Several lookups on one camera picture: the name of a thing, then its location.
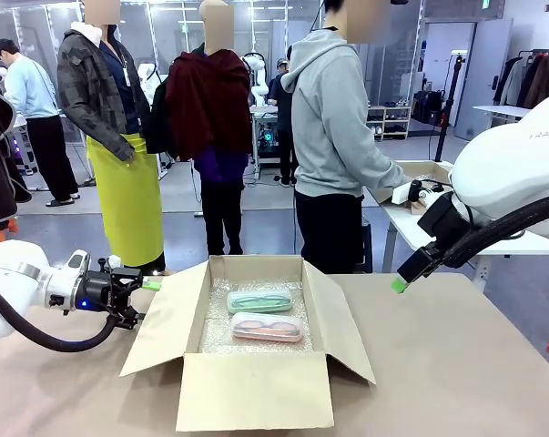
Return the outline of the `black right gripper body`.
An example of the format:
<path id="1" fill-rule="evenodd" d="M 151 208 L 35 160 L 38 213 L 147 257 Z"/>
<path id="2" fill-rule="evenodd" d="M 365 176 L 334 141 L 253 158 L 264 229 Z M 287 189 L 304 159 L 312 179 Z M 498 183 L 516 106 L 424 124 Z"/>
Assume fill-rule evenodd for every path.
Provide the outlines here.
<path id="1" fill-rule="evenodd" d="M 452 192 L 442 194 L 418 220 L 418 226 L 433 238 L 423 248 L 431 256 L 442 256 L 471 228 L 468 219 L 454 206 L 453 197 Z"/>

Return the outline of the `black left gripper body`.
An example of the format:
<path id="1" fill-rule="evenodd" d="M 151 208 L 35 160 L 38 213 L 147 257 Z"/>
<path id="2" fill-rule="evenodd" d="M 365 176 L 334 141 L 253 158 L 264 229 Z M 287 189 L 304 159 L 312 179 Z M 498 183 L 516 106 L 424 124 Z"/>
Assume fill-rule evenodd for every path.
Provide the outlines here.
<path id="1" fill-rule="evenodd" d="M 88 270 L 76 291 L 76 309 L 116 314 L 118 284 L 119 276 L 114 272 Z"/>

